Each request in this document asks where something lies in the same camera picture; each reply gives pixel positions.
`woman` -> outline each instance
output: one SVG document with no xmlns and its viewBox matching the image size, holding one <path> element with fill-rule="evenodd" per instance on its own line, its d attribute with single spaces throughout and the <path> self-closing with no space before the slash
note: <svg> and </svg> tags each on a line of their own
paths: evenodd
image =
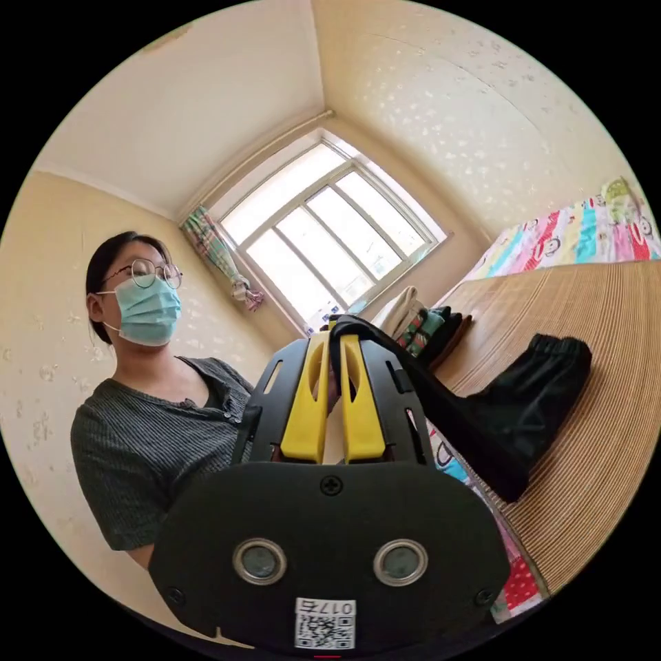
<svg viewBox="0 0 661 661">
<path fill-rule="evenodd" d="M 85 282 L 92 328 L 117 367 L 76 411 L 74 464 L 108 545 L 145 569 L 172 503 L 229 466 L 252 392 L 223 361 L 172 353 L 181 279 L 160 241 L 124 232 L 97 248 Z"/>
</svg>

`yellow plastic part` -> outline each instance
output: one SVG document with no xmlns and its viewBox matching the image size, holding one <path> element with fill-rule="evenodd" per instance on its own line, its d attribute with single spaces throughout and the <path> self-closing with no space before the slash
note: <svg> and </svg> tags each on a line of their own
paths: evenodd
<svg viewBox="0 0 661 661">
<path fill-rule="evenodd" d="M 357 335 L 339 340 L 342 378 L 342 413 L 344 415 L 344 456 L 350 463 L 360 459 L 378 459 L 386 451 L 381 423 Z M 349 381 L 356 396 L 350 397 Z"/>
<path fill-rule="evenodd" d="M 328 415 L 327 330 L 310 337 L 280 451 L 289 459 L 322 463 Z M 317 396 L 315 385 L 319 383 Z"/>
</svg>

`glasses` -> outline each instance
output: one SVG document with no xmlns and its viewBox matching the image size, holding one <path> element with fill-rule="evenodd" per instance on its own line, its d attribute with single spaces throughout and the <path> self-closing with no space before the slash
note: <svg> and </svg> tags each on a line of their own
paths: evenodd
<svg viewBox="0 0 661 661">
<path fill-rule="evenodd" d="M 179 289 L 181 285 L 181 276 L 183 273 L 174 264 L 165 264 L 164 266 L 154 266 L 151 260 L 134 260 L 130 266 L 123 266 L 112 275 L 109 275 L 103 282 L 107 282 L 111 277 L 115 277 L 120 273 L 131 269 L 131 277 L 133 281 L 141 287 L 146 289 L 151 287 L 156 281 L 156 276 L 166 281 L 172 289 Z"/>
</svg>

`cartoon print sheet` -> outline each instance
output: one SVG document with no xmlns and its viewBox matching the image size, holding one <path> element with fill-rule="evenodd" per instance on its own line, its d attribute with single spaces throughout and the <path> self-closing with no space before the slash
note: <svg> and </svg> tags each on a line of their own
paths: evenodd
<svg viewBox="0 0 661 661">
<path fill-rule="evenodd" d="M 600 195 L 504 230 L 464 280 L 564 264 L 659 259 L 658 228 L 619 178 Z"/>
<path fill-rule="evenodd" d="M 507 524 L 501 515 L 488 503 L 477 482 L 468 474 L 462 462 L 455 456 L 447 439 L 428 421 L 427 429 L 432 442 L 436 466 L 447 475 L 463 482 L 475 492 L 489 507 L 496 520 L 503 543 L 510 561 L 510 577 L 491 608 L 491 614 L 496 623 L 500 624 L 525 613 L 533 606 L 541 603 L 547 596 L 546 586 L 532 563 L 527 559 L 523 548 L 507 529 Z"/>
</svg>

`blue surgical mask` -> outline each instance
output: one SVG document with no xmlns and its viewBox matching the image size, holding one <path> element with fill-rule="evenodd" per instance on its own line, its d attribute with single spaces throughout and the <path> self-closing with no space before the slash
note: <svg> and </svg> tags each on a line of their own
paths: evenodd
<svg viewBox="0 0 661 661">
<path fill-rule="evenodd" d="M 149 281 L 152 275 L 137 275 L 136 280 Z M 114 291 L 100 294 L 115 294 L 122 313 L 120 328 L 105 324 L 119 333 L 119 337 L 146 346 L 167 344 L 181 316 L 181 301 L 176 289 L 157 277 L 148 287 L 138 286 L 133 279 L 122 282 Z"/>
</svg>

